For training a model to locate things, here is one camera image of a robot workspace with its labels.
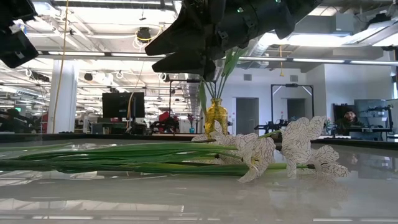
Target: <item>door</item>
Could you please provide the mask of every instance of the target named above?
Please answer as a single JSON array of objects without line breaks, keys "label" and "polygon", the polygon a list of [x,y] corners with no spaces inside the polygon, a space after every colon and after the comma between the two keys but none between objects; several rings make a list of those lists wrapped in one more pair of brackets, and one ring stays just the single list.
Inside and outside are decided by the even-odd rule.
[{"label": "door", "polygon": [[287,99],[287,119],[296,120],[305,117],[305,99]]},{"label": "door", "polygon": [[259,125],[259,99],[236,99],[236,134],[257,133],[254,128]]}]

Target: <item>wall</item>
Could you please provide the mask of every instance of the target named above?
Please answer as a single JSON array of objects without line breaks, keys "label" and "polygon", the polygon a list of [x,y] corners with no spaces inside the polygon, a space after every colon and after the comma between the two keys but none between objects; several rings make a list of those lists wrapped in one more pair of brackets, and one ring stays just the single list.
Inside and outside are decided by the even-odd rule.
[{"label": "wall", "polygon": [[[243,74],[252,74],[252,81],[243,81]],[[284,69],[284,77],[280,76],[280,69],[235,69],[223,90],[222,105],[228,110],[228,120],[236,121],[236,98],[259,98],[259,124],[266,124],[271,120],[271,84],[286,84],[290,82],[290,75],[298,75],[298,83],[305,84],[305,74],[299,69]],[[210,94],[207,94],[207,107],[211,106]],[[281,111],[287,113],[286,98],[309,98],[310,95],[302,88],[282,87],[274,95],[274,120],[280,118]],[[228,131],[235,134],[233,127]]]},{"label": "wall", "polygon": [[[389,60],[388,54],[378,60]],[[325,65],[326,112],[332,120],[332,104],[354,104],[354,100],[392,98],[390,66]]]},{"label": "wall", "polygon": [[[389,60],[387,52],[378,60]],[[307,73],[314,86],[315,116],[334,120],[333,104],[354,104],[360,99],[391,99],[391,67],[374,65],[320,65]]]},{"label": "wall", "polygon": [[[313,85],[314,91],[314,110],[315,116],[326,114],[326,85],[325,85],[325,65],[320,65],[307,72],[307,84]],[[311,104],[306,104],[306,111],[309,111]]]}]

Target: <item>yellow vase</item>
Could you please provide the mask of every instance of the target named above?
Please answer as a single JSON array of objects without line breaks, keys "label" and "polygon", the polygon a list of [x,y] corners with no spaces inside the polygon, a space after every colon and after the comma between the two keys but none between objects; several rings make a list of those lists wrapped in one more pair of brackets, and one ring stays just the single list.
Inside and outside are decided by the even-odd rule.
[{"label": "yellow vase", "polygon": [[221,106],[223,100],[211,99],[211,107],[207,109],[205,121],[205,133],[210,138],[210,133],[216,131],[215,121],[218,121],[223,129],[223,134],[228,134],[228,112]]}]

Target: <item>monitor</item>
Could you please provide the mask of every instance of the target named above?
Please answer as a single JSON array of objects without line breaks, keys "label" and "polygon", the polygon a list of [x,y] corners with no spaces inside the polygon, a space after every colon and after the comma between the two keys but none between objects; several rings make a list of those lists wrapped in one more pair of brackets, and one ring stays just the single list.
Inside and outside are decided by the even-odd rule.
[{"label": "monitor", "polygon": [[[103,93],[102,107],[104,118],[127,118],[127,108],[131,93]],[[145,118],[144,93],[133,93],[131,117]]]}]

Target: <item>column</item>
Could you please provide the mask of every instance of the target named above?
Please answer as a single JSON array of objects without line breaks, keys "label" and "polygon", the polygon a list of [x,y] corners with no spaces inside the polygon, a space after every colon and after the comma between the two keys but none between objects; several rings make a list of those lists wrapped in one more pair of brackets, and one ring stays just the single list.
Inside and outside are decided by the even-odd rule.
[{"label": "column", "polygon": [[63,131],[74,131],[76,113],[76,94],[79,77],[78,62],[66,60],[63,62],[63,73],[58,94],[57,112],[55,113],[55,101],[60,80],[61,61],[54,60],[50,108],[47,134],[55,134]]}]

